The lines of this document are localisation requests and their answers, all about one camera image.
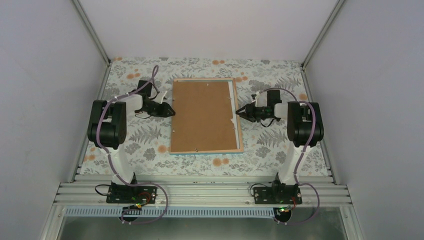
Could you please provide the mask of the sunflower photo print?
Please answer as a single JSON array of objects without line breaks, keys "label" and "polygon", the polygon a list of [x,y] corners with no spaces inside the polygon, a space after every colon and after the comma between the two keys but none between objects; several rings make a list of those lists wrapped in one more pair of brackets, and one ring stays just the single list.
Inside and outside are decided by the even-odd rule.
[{"label": "sunflower photo print", "polygon": [[238,115],[236,114],[236,110],[238,109],[237,108],[238,99],[237,99],[236,83],[234,79],[228,82],[228,89],[229,89],[229,100],[231,101],[231,111],[232,111],[231,122],[233,123],[236,147],[237,147],[237,150],[241,150],[239,119],[238,119]]}]

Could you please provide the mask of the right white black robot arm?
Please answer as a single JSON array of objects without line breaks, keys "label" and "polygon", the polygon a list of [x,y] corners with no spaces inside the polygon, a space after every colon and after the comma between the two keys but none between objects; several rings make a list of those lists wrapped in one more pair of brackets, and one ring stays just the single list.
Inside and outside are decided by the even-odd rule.
[{"label": "right white black robot arm", "polygon": [[282,92],[287,93],[288,90],[271,87],[258,91],[252,95],[251,103],[235,111],[236,115],[252,123],[286,118],[288,153],[282,170],[276,174],[269,188],[272,200],[278,204],[284,203],[289,197],[298,196],[298,172],[303,159],[323,139],[325,133],[317,102],[294,99],[284,103]]}]

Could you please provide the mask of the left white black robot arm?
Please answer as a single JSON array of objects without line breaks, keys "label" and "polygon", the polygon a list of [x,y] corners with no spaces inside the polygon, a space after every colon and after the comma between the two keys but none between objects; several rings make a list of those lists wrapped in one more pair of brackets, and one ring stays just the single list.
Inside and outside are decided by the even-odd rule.
[{"label": "left white black robot arm", "polygon": [[119,196],[131,203],[139,197],[137,178],[125,153],[127,120],[137,114],[145,117],[168,118],[176,112],[164,101],[166,91],[159,91],[153,80],[140,80],[136,89],[111,100],[92,103],[87,128],[88,140],[107,158],[112,171],[112,183],[123,185]]}]

